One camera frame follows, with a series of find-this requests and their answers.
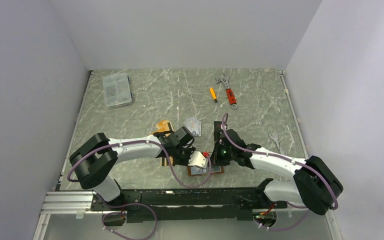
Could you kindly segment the brown leather card holder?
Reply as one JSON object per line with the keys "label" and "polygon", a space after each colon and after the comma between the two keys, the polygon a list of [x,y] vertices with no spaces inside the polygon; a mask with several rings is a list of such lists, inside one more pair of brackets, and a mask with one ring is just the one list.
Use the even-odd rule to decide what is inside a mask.
{"label": "brown leather card holder", "polygon": [[[210,172],[209,168],[203,169],[203,168],[199,168],[199,167],[195,167],[195,166],[188,166],[187,171],[188,171],[188,176],[190,176],[190,177],[202,176],[202,175],[208,174]],[[212,174],[223,174],[224,168],[222,166],[213,165],[211,167],[211,173]]]}

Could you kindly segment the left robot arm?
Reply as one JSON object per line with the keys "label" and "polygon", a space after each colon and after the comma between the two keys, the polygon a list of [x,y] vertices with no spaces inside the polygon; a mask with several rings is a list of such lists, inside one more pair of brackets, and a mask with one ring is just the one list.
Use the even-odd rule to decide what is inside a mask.
{"label": "left robot arm", "polygon": [[96,133],[70,157],[71,169],[66,179],[79,183],[84,190],[93,190],[111,210],[124,203],[122,188],[109,176],[119,163],[143,158],[164,158],[169,167],[186,166],[206,169],[211,162],[202,152],[193,147],[195,138],[185,127],[159,130],[150,135],[130,138],[108,138]]}

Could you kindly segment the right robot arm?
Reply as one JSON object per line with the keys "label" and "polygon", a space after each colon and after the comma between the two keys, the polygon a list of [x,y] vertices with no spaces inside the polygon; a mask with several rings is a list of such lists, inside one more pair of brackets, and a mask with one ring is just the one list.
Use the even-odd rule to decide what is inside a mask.
{"label": "right robot arm", "polygon": [[255,188],[255,200],[260,207],[267,208],[276,202],[296,203],[321,216],[338,208],[338,197],[344,187],[320,157],[290,157],[258,144],[246,144],[232,129],[216,129],[213,137],[213,164],[227,166],[235,161],[239,166],[286,178],[285,182],[265,178]]}

